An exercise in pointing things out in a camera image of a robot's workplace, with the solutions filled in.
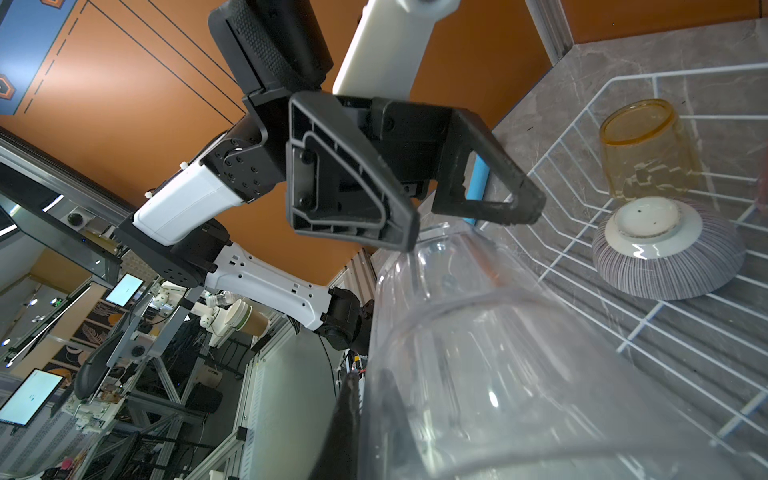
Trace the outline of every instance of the white wire rack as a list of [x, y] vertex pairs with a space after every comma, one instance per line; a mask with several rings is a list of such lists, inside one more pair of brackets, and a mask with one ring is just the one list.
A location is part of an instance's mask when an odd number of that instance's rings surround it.
[[[591, 262], [591, 238], [619, 206], [601, 170], [598, 129], [611, 112], [645, 98], [670, 101], [687, 121], [704, 169], [688, 196], [729, 218], [747, 244], [736, 279], [697, 299], [625, 295]], [[766, 151], [768, 63], [612, 78], [528, 173], [548, 195], [541, 220], [481, 227], [665, 386], [712, 446], [747, 458], [747, 476], [756, 477], [768, 469], [768, 228], [754, 203]]]

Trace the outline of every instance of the clear plastic cup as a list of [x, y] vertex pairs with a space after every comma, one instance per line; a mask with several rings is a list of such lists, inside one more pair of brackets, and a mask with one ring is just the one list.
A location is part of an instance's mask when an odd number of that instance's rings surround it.
[[359, 478], [738, 478], [506, 247], [443, 224], [385, 269]]
[[617, 200], [678, 196], [699, 184], [696, 148], [666, 100], [615, 111], [600, 127], [600, 142], [603, 171]]

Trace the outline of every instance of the amber glass cup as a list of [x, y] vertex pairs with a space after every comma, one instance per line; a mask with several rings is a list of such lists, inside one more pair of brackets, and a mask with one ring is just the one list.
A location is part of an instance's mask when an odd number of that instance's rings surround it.
[[658, 98], [615, 111], [600, 127], [602, 164], [617, 200], [672, 197], [695, 188], [701, 166], [680, 117]]

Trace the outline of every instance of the striped bowl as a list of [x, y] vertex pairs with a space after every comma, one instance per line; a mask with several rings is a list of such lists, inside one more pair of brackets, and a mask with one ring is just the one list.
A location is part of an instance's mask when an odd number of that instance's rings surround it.
[[592, 260], [616, 289], [653, 300], [682, 300], [728, 283], [744, 263], [733, 225], [687, 198], [640, 198], [598, 228]]

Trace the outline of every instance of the orange wall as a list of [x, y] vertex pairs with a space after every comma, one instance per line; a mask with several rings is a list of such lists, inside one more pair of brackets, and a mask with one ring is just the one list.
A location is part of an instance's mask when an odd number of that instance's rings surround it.
[[[207, 28], [221, 0], [77, 0], [14, 116], [0, 124], [135, 205], [244, 112]], [[313, 0], [335, 63], [365, 2]], [[464, 0], [439, 22], [412, 99], [501, 120], [548, 70], [524, 0]], [[219, 220], [257, 257], [329, 282], [358, 246], [296, 235], [285, 184]]]
[[561, 0], [576, 43], [760, 16], [760, 0]]
[[67, 294], [92, 277], [91, 272], [47, 247], [29, 273], [41, 283]]

